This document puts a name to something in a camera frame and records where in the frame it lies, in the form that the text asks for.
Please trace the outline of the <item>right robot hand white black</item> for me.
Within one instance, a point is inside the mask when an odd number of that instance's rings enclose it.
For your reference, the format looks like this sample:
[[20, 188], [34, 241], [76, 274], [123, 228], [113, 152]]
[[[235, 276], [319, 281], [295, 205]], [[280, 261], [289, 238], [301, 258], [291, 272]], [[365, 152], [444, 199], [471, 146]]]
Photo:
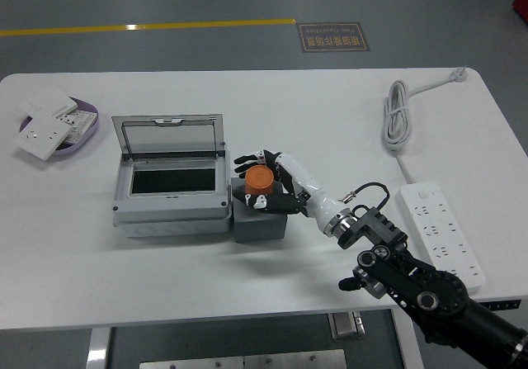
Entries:
[[271, 194], [249, 194], [242, 188], [233, 190], [233, 196], [245, 206], [261, 213], [292, 215], [301, 213], [316, 220], [317, 226], [327, 234], [330, 226], [339, 221], [346, 205], [331, 198], [317, 182], [290, 155], [262, 149], [243, 155], [234, 161], [234, 171], [245, 179], [248, 170], [263, 165], [272, 171], [274, 180], [285, 189]]

